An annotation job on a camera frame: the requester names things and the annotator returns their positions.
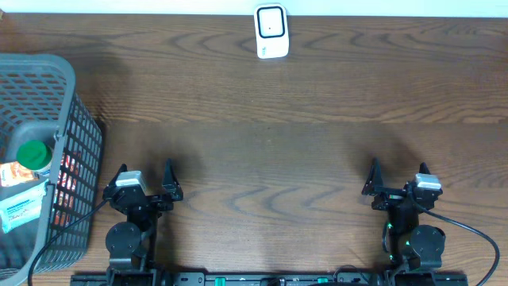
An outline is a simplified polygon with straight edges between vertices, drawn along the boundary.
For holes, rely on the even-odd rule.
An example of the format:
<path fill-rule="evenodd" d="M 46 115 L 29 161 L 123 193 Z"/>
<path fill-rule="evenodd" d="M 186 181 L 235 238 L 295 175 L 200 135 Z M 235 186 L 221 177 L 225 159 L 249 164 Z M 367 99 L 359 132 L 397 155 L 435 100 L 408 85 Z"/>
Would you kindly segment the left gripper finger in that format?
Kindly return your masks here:
<path fill-rule="evenodd" d="M 113 179 L 108 183 L 108 187 L 114 187 L 116 185 L 116 181 L 117 181 L 117 178 L 119 177 L 119 175 L 123 172 L 126 172 L 127 171 L 127 166 L 126 164 L 122 164 L 120 166 L 120 168 L 117 170 L 117 173 L 116 175 L 113 177 Z"/>
<path fill-rule="evenodd" d="M 171 159 L 167 159 L 165 164 L 162 187 L 166 194 L 171 197 L 172 201 L 181 201 L 183 199 L 183 189 L 177 180 Z"/>

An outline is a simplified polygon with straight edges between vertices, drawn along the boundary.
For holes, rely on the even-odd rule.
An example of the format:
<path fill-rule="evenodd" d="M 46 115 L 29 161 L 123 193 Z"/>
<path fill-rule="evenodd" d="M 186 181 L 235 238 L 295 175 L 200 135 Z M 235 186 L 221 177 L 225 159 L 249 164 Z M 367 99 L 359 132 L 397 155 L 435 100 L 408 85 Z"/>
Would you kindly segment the orange red candy bar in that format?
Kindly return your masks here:
<path fill-rule="evenodd" d="M 72 214 L 68 211 L 83 212 L 83 202 L 79 198 L 80 163 L 77 159 L 81 158 L 81 152 L 73 152 L 72 155 L 64 153 L 62 155 L 60 166 L 64 170 L 59 170 L 56 189 L 53 196 L 53 205 L 63 208 L 53 209 L 54 218 L 52 223 L 56 226 L 68 226 L 71 223 Z"/>

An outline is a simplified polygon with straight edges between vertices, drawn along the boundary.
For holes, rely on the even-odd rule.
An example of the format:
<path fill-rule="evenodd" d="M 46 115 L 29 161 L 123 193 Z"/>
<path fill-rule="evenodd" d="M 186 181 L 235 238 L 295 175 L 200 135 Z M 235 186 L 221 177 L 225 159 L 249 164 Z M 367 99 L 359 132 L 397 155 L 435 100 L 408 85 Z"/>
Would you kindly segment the green lid jar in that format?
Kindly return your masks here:
<path fill-rule="evenodd" d="M 48 176 L 51 171 L 52 154 L 52 148 L 43 141 L 31 140 L 19 147 L 16 160 L 37 175 Z"/>

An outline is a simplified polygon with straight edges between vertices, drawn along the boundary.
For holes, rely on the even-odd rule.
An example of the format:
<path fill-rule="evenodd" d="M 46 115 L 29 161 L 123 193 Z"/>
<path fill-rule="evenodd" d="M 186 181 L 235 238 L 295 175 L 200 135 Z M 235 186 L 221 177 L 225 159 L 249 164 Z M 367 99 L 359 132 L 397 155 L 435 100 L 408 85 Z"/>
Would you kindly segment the teal white wipes packet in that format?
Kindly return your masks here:
<path fill-rule="evenodd" d="M 1 187 L 1 228 L 4 234 L 40 217 L 48 180 Z"/>

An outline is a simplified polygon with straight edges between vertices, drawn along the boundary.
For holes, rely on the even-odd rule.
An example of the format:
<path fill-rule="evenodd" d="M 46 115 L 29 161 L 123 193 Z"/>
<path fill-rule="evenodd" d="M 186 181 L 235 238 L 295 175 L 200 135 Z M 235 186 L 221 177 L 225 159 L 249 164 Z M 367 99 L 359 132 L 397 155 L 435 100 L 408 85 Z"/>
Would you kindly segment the small orange snack packet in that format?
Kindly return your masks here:
<path fill-rule="evenodd" d="M 37 180 L 38 178 L 32 170 L 24 167 L 17 161 L 1 164 L 2 187 L 13 187 Z"/>

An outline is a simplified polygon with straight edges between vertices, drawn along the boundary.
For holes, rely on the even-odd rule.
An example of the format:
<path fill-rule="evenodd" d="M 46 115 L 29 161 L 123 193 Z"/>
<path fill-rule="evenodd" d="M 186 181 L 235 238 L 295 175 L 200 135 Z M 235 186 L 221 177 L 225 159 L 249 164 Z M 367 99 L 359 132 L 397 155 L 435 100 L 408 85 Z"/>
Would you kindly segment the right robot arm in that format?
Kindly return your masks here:
<path fill-rule="evenodd" d="M 373 274 L 370 285 L 435 285 L 433 271 L 442 266 L 445 233 L 422 225 L 419 215 L 434 208 L 442 193 L 441 182 L 424 163 L 404 187 L 393 188 L 384 185 L 379 161 L 372 161 L 362 194 L 373 198 L 372 209 L 387 212 L 382 246 L 391 266 Z"/>

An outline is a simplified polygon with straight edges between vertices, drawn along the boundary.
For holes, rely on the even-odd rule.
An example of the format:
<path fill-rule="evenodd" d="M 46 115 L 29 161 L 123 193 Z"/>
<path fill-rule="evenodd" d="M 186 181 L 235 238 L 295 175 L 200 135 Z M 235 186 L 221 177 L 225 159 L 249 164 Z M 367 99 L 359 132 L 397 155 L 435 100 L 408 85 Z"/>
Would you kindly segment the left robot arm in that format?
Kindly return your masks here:
<path fill-rule="evenodd" d="M 172 285 L 174 275 L 156 265 L 158 219 L 183 199 L 172 161 L 165 164 L 164 192 L 146 195 L 142 172 L 129 171 L 123 164 L 104 189 L 102 198 L 124 214 L 126 220 L 112 226 L 106 235 L 110 253 L 106 270 L 108 285 Z"/>

